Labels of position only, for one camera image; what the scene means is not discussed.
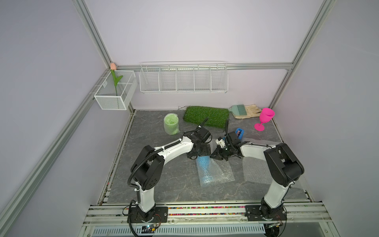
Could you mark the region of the blue plastic wine glass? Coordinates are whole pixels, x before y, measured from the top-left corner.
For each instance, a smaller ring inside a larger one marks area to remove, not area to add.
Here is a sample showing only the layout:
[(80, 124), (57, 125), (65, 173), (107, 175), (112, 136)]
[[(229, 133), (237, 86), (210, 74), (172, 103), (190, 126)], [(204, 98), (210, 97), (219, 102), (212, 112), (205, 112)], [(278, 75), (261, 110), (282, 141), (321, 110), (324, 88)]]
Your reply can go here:
[(202, 187), (214, 184), (218, 181), (217, 164), (209, 156), (199, 157), (196, 160), (200, 185)]

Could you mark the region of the blue tape dispenser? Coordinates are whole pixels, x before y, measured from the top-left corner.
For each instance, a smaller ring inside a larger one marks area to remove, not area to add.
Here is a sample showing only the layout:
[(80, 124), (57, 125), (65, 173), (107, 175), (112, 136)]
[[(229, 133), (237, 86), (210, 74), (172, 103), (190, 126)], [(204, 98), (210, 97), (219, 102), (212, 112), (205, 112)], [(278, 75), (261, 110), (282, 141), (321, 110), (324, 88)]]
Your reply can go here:
[(237, 128), (236, 131), (235, 131), (237, 137), (239, 140), (242, 140), (243, 139), (243, 135), (244, 135), (244, 130), (242, 128)]

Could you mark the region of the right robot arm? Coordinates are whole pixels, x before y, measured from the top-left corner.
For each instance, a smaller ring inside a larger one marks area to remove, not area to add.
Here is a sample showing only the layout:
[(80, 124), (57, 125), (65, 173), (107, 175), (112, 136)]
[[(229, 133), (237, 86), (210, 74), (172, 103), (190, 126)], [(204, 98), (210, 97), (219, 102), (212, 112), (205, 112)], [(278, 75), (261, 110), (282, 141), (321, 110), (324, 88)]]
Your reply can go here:
[(216, 140), (216, 149), (210, 158), (228, 161), (232, 157), (255, 158), (266, 161), (272, 177), (268, 192), (260, 205), (247, 205), (245, 216), (249, 221), (274, 219), (286, 221), (287, 210), (284, 198), (289, 189), (302, 176), (305, 169), (296, 155), (285, 143), (259, 145), (238, 138), (235, 132), (228, 132), (229, 121), (225, 122), (225, 136)]

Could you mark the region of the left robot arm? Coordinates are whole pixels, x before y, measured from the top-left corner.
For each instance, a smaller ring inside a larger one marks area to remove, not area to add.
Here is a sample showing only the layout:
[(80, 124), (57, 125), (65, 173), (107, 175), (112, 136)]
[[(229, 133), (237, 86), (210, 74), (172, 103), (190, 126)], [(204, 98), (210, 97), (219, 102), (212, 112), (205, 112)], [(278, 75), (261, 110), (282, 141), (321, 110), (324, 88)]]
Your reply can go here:
[(156, 214), (154, 188), (161, 178), (164, 166), (183, 154), (191, 160), (211, 154), (208, 140), (211, 133), (204, 127), (207, 121), (208, 118), (169, 144), (155, 148), (147, 145), (138, 155), (130, 170), (127, 185), (137, 194), (135, 212), (144, 222), (153, 220)]

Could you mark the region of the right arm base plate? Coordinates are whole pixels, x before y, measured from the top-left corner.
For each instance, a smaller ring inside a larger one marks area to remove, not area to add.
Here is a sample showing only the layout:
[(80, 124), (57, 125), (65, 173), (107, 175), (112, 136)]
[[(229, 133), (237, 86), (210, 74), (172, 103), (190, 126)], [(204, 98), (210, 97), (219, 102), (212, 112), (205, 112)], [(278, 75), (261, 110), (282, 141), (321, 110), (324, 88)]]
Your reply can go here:
[(287, 214), (284, 206), (270, 208), (266, 205), (247, 205), (245, 216), (248, 221), (286, 221)]

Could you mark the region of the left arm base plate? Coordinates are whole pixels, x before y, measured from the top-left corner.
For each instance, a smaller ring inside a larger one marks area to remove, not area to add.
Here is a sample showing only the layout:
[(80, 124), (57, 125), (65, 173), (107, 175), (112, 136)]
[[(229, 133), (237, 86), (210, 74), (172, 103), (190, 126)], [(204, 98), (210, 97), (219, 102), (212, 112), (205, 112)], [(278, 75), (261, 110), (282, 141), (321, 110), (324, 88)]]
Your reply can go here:
[(131, 223), (166, 223), (168, 219), (168, 207), (156, 206), (148, 212), (143, 212), (140, 207), (132, 206), (128, 211)]

